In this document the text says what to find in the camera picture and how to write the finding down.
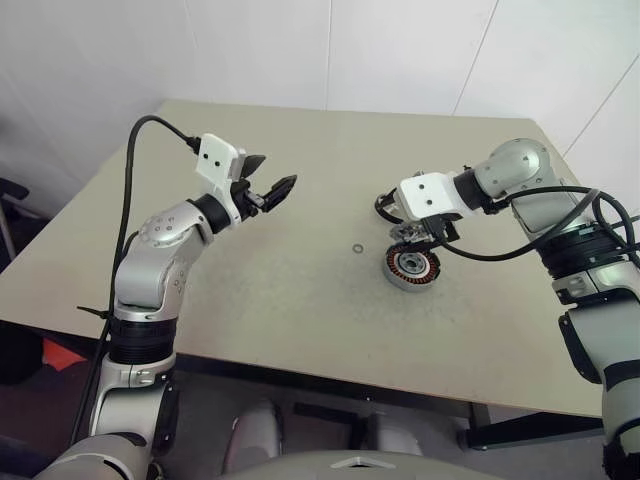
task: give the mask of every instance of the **beige table top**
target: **beige table top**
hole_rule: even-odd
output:
[[[323,112],[168,101],[160,115],[267,155],[254,191],[298,174],[270,214],[222,232],[189,277],[176,338],[183,353],[363,384],[546,411],[600,415],[600,387],[574,370],[538,256],[502,263],[438,250],[443,271],[421,294],[381,271],[390,224],[372,204],[417,170],[460,171],[530,120]],[[558,174],[573,178],[553,154]],[[148,126],[136,149],[130,230],[201,193],[195,157]],[[0,276],[0,318],[97,337],[122,202],[124,149]],[[526,242],[510,212],[457,223],[456,245],[498,253]],[[364,252],[352,251],[354,243]]]

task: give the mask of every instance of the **floor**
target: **floor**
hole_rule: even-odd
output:
[[[26,442],[32,449],[48,455],[59,454],[66,445],[85,374],[86,364],[62,373],[44,367],[18,387],[0,386],[0,436]],[[177,441],[162,459],[169,480],[216,477],[233,419],[264,397],[277,402],[283,410],[285,453],[346,446],[347,427],[293,414],[295,402],[306,402],[363,416],[384,411],[412,425],[427,456],[505,480],[606,478],[600,466],[602,447],[597,437],[487,452],[462,451],[455,436],[466,426],[463,419],[205,375],[179,372],[177,379],[182,391]],[[526,413],[491,408],[493,421]],[[0,474],[0,479],[4,478],[9,477]]]

